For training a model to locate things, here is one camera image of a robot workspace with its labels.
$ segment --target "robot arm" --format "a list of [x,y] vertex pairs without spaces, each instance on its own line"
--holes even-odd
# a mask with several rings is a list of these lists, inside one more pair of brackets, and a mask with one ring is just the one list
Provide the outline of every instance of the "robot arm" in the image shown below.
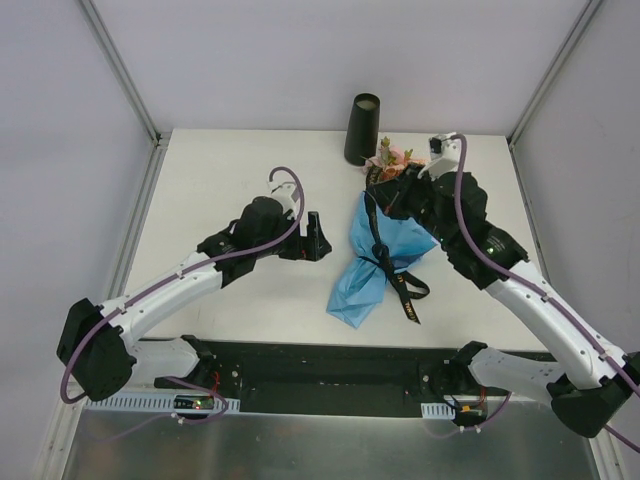
[[[144,340],[144,335],[195,299],[251,272],[262,257],[278,255],[315,262],[331,252],[317,212],[308,213],[306,236],[296,227],[281,242],[276,240],[297,225],[296,211],[304,206],[298,202],[294,183],[270,187],[270,196],[255,198],[238,220],[206,238],[196,251],[158,279],[101,305],[85,298],[71,307],[57,355],[65,365],[74,364],[73,376],[91,400],[108,398],[125,384],[153,383],[166,376],[197,379],[208,375],[210,354],[199,348],[195,337],[156,341]],[[100,323],[103,325],[88,343],[80,346]],[[77,349],[80,352],[73,362]]]
[[[627,356],[596,332],[545,281],[526,251],[486,220],[487,194],[475,178],[447,171],[458,158],[463,168],[464,137],[434,137],[430,146],[436,162],[424,168],[409,165],[400,176],[370,186],[368,194],[386,215],[414,218],[439,240],[454,269],[511,310],[556,360],[526,360],[471,342],[452,360],[451,368],[464,370],[480,385],[550,405],[575,432],[597,435],[631,395],[619,369],[640,383],[640,355]],[[600,352],[585,332],[597,339]]]

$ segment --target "black vase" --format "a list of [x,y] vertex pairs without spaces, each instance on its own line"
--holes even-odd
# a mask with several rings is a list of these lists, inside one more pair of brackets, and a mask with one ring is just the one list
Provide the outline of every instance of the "black vase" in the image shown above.
[[380,99],[371,93],[361,93],[353,99],[344,158],[352,165],[364,165],[376,154],[380,124]]

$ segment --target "table top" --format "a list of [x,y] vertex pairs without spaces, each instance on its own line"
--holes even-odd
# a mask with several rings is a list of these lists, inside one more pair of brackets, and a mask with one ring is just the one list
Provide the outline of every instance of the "table top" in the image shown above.
[[[414,157],[428,158],[428,134],[387,135],[393,145],[413,148]],[[414,301],[422,325],[406,319],[390,286],[357,330],[326,313],[334,282],[354,258],[348,234],[364,188],[361,169],[344,160],[344,140],[344,132],[174,130],[127,291],[180,263],[254,197],[267,194],[268,173],[278,165],[300,177],[307,210],[320,213],[333,252],[317,263],[259,260],[253,272],[176,312],[149,336],[421,348],[459,348],[478,340],[496,348],[545,350],[509,310],[456,273],[437,247],[411,269],[431,288],[428,297]],[[488,219],[537,263],[505,138],[470,135],[468,143],[466,169],[489,195]]]

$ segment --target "blue cloth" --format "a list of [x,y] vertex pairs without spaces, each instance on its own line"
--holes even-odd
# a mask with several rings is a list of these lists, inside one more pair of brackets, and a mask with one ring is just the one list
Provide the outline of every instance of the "blue cloth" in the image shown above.
[[[371,247],[374,240],[369,229],[369,217],[362,192],[353,219],[349,238],[356,255],[376,261]],[[427,231],[415,220],[393,220],[376,206],[378,229],[382,243],[389,247],[389,255],[396,273],[407,270],[437,245]],[[355,258],[336,282],[329,298],[327,313],[358,328],[373,308],[382,303],[387,278],[382,269],[361,258]],[[398,315],[402,309],[398,306]]]

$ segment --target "wall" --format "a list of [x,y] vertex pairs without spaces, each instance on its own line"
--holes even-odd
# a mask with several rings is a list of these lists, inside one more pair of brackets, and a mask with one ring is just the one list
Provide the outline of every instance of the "wall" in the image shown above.
[[66,310],[100,299],[150,144],[70,0],[0,17],[0,478],[32,478]]
[[508,134],[585,0],[96,0],[151,116],[181,128]]
[[[608,1],[516,149],[558,290],[640,350],[640,2]],[[640,401],[614,420],[640,442]],[[622,447],[633,475],[640,456]]]

